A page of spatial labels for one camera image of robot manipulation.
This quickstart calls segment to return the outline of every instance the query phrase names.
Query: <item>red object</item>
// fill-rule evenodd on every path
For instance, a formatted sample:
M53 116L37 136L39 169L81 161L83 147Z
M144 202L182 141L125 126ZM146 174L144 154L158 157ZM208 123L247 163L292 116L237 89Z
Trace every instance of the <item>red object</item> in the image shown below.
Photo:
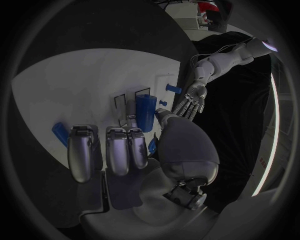
M219 12L219 9L215 5L212 5L208 2L198 2L198 6L199 6L199 9L200 9L201 13L206 12L206 10Z

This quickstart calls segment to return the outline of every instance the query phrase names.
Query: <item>black curtain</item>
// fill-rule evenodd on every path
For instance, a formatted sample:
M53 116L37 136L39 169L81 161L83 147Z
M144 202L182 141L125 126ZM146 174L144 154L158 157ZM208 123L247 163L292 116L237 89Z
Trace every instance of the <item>black curtain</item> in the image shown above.
M243 33L227 32L193 43L199 54L209 54L247 39L249 36ZM252 175L261 146L270 85L271 58L265 55L233 67L206 86L204 111L196 114L193 122L208 134L220 158L215 181L201 188L207 193L204 204L218 213L238 199Z

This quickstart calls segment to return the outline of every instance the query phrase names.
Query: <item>cable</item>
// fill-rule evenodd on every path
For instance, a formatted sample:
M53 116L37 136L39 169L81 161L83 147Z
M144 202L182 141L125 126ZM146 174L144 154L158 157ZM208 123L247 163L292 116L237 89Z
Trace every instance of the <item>cable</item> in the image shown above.
M190 68L191 68L191 69L194 68L194 64L192 65L192 62L193 62L193 60L194 60L195 57L199 57L199 56L210 56L210 55L213 55L213 54L217 54L217 53L219 53L219 52L221 52L221 51L223 51L223 50L225 50L225 49L227 49L227 48L229 48L229 47L236 46L236 45L238 45L238 44L242 44L242 43L247 42L248 40L251 40L251 39L254 39L254 38L255 38L255 37L252 36L252 37L250 37L250 38L248 38L248 39L246 39L246 40L244 40L244 41L241 41L241 42L238 42L238 43L234 43L234 44L230 44L230 45L222 46L218 51L216 51L216 52L214 52L214 53L196 54L196 55L194 55L194 56L192 56L192 57L190 58L190 61L189 61L189 63L190 63Z

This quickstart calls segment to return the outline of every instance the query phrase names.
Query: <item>blue tool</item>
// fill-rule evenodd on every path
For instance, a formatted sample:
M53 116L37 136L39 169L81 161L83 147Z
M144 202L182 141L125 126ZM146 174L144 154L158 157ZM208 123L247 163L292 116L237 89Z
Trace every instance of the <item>blue tool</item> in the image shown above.
M154 154L154 152L156 151L156 145L155 145L155 140L154 138L151 140L151 142L148 145L148 150L151 154Z
M156 96L141 94L136 96L136 123L144 133L151 132L153 128L155 109L157 104Z
M165 106L167 106L168 103L167 103L166 101L160 100L160 101L159 101L159 104L161 104L161 105L163 105L163 106L165 107Z
M52 132L57 136L57 138L61 141L61 143L65 146L68 147L68 137L69 133L65 126L61 123L58 122L52 127Z
M172 86L170 84L166 85L165 90L174 92L176 94L181 94L181 92L182 92L182 89L180 87Z

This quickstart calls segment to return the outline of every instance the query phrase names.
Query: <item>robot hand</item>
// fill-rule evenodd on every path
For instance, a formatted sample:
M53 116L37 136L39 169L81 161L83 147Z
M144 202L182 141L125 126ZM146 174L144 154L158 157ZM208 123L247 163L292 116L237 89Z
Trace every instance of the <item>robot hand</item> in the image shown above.
M195 80L184 95L185 99L176 106L173 113L180 117L185 114L185 118L193 121L197 112L202 113L206 96L207 89L205 85L201 81Z

